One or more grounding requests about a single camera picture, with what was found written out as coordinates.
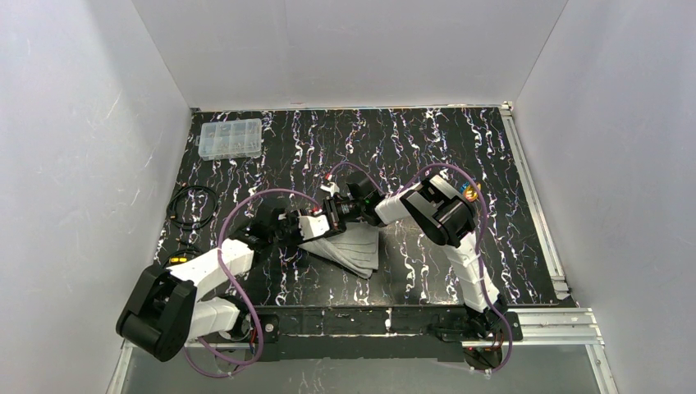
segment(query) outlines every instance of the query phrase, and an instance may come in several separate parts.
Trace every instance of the white wall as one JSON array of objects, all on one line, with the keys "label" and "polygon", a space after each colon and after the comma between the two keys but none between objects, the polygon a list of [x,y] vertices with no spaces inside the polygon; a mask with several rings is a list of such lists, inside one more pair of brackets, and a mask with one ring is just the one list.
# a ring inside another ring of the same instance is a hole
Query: white wall
[{"label": "white wall", "polygon": [[696,2],[570,0],[515,119],[620,391],[694,392]]},{"label": "white wall", "polygon": [[129,0],[0,1],[0,391],[106,390],[189,123]]},{"label": "white wall", "polygon": [[134,0],[191,107],[502,103],[566,0]]}]

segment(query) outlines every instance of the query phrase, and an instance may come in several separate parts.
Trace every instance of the plastic storage box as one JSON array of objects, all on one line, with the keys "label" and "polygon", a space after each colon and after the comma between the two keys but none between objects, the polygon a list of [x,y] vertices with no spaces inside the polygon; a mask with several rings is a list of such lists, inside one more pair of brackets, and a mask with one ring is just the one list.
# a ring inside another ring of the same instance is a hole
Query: plastic storage box
[{"label": "plastic storage box", "polygon": [[203,160],[261,156],[261,119],[204,123],[198,155]]}]

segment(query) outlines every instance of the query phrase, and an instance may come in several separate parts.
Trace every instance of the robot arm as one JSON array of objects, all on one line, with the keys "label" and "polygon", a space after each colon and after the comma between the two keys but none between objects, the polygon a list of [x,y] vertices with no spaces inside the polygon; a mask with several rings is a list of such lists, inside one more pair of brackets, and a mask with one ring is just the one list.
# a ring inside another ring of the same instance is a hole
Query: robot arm
[{"label": "robot arm", "polygon": [[488,271],[484,271],[483,279],[479,276],[479,257],[474,252],[474,206],[440,176],[432,176],[384,199],[375,212],[385,225],[412,217],[425,235],[442,247],[459,278],[466,306],[481,314],[488,308],[482,280],[489,300],[498,300],[500,292]]},{"label": "robot arm", "polygon": [[[411,217],[443,248],[459,278],[471,321],[479,332],[489,332],[497,317],[483,296],[482,280],[496,308],[505,313],[507,307],[488,272],[483,273],[483,279],[479,276],[474,206],[440,176],[431,176],[388,198],[359,172],[352,173],[346,184],[350,197],[339,195],[333,184],[325,189],[330,195],[322,208],[312,212],[288,212],[280,200],[264,201],[254,220],[223,241],[223,263],[233,275],[240,275],[251,269],[254,250],[333,236],[344,232],[347,222],[383,227]],[[231,331],[240,315],[237,306],[217,297],[201,301],[227,280],[218,264],[218,249],[171,268],[147,267],[118,319],[117,333],[158,360],[167,361],[190,339]]]}]

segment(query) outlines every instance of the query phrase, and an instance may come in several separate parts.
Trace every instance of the black surface with white pattern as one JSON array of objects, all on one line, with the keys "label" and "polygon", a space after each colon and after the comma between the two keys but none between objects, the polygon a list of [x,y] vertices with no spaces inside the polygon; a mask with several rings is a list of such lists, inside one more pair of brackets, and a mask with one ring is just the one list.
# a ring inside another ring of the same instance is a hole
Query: black surface with white pattern
[{"label": "black surface with white pattern", "polygon": [[[260,158],[200,159],[195,142],[203,123],[250,118],[263,121]],[[165,222],[156,262],[176,250],[177,237],[202,250],[213,248],[224,217],[252,190],[283,187],[317,196],[323,177],[342,160],[365,168],[385,191],[397,190],[419,168],[434,162],[467,171],[482,184],[491,211],[483,256],[493,282],[511,304],[556,303],[497,108],[196,113],[176,189],[184,184],[209,186],[219,193],[221,208],[211,226],[193,233]],[[348,171],[343,167],[337,172],[337,184],[344,192]],[[441,175],[457,189],[464,184],[452,171]],[[293,207],[309,207],[297,197],[290,200]],[[258,203],[242,213],[251,216]],[[211,204],[198,195],[181,206],[185,218],[191,218],[208,212]],[[379,258],[379,270],[364,280],[298,248],[271,248],[256,256],[240,283],[256,305],[461,304],[448,260],[413,221],[380,230]]]}]

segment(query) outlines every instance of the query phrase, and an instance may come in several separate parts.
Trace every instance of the folded cloth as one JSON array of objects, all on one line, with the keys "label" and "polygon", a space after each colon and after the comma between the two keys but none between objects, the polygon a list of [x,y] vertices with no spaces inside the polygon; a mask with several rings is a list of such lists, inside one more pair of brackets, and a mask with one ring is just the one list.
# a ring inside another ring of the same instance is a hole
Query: folded cloth
[{"label": "folded cloth", "polygon": [[336,236],[305,242],[300,248],[348,268],[365,279],[378,268],[379,230],[367,223],[346,223]]}]

